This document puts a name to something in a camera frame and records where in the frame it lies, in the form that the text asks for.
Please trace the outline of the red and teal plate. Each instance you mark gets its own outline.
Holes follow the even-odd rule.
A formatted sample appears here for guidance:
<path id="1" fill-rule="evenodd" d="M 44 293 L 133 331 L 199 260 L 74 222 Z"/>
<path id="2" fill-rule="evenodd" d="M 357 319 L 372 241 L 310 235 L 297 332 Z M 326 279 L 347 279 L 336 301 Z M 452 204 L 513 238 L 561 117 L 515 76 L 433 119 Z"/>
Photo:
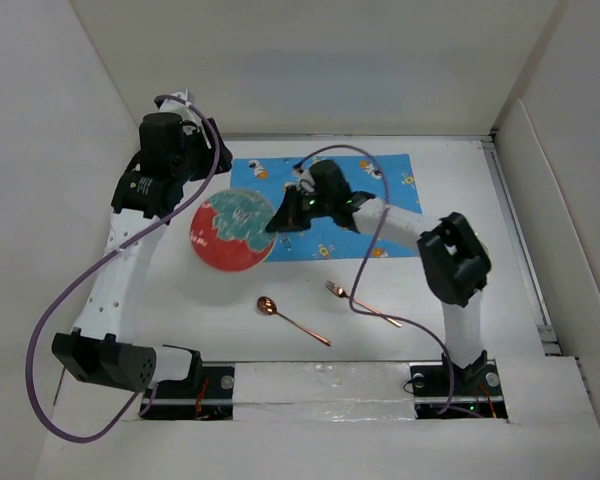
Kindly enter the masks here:
<path id="1" fill-rule="evenodd" d="M 190 242 L 208 266 L 228 273 L 249 270 L 272 252 L 276 235 L 266 231 L 274 209 L 260 193 L 246 189 L 219 191 L 196 211 Z"/>

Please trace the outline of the copper fork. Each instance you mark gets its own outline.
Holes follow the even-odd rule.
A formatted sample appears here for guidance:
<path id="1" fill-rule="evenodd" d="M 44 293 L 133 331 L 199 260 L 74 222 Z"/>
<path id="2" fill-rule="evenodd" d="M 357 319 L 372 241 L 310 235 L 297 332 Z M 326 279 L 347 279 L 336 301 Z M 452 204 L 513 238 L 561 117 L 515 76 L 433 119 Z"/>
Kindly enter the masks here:
<path id="1" fill-rule="evenodd" d="M 398 320 L 396 320 L 392 317 L 387 316 L 384 313 L 381 313 L 379 310 L 373 308 L 372 306 L 368 305 L 367 303 L 364 303 L 360 300 L 354 299 L 344 288 L 337 285 L 333 281 L 330 281 L 330 280 L 326 281 L 325 287 L 336 297 L 351 300 L 354 304 L 361 306 L 364 310 L 366 310 L 370 313 L 379 315 L 382 319 L 384 319 L 386 322 L 393 325 L 394 327 L 396 327 L 396 328 L 402 327 L 401 322 L 399 322 Z"/>

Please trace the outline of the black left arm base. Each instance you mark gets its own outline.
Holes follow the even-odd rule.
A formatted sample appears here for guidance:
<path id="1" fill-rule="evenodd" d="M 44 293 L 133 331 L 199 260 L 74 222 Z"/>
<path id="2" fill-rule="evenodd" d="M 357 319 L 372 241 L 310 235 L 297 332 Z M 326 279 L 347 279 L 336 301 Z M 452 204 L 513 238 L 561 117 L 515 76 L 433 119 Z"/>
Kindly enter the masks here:
<path id="1" fill-rule="evenodd" d="M 164 381 L 147 390 L 139 417 L 155 421 L 228 421 L 233 419 L 234 363 L 204 362 L 187 379 Z"/>

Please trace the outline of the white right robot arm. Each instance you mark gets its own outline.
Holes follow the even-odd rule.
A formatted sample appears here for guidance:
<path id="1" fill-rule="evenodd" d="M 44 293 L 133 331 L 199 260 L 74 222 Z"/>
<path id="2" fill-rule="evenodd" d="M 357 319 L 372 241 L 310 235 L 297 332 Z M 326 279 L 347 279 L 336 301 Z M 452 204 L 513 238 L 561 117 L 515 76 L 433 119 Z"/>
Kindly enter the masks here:
<path id="1" fill-rule="evenodd" d="M 483 354 L 482 292 L 491 261 L 467 219 L 453 212 L 435 218 L 385 203 L 376 195 L 353 191 L 332 160 L 308 169 L 297 167 L 296 183 L 285 188 L 278 211 L 266 226 L 272 233 L 300 232 L 316 218 L 357 234 L 378 234 L 416 252 L 429 289 L 443 308 L 445 345 L 452 363 L 442 369 L 442 381 L 463 394 L 479 379 L 474 363 Z"/>

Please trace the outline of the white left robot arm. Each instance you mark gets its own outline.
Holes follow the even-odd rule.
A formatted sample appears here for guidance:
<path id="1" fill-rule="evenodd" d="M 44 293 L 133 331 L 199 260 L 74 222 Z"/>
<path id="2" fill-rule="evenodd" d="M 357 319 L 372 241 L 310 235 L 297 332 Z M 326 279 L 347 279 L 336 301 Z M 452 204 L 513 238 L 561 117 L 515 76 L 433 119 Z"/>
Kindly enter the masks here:
<path id="1" fill-rule="evenodd" d="M 199 352 L 135 342 L 137 309 L 151 258 L 184 186 L 231 168 L 232 154 L 213 119 L 201 125 L 173 112 L 144 117 L 140 149 L 122 174 L 111 201 L 105 253 L 88 300 L 71 333 L 58 333 L 54 356 L 78 381 L 130 392 L 165 382 L 181 396 L 202 387 Z"/>

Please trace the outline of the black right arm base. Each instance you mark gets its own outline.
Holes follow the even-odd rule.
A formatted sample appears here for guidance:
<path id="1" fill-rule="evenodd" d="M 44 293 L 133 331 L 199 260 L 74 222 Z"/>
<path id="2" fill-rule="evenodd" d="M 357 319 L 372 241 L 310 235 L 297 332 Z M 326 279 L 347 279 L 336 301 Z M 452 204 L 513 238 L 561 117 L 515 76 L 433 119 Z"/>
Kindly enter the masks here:
<path id="1" fill-rule="evenodd" d="M 438 361 L 411 362 L 403 390 L 413 396 L 417 420 L 508 418 L 496 362 L 485 350 L 466 368 Z"/>

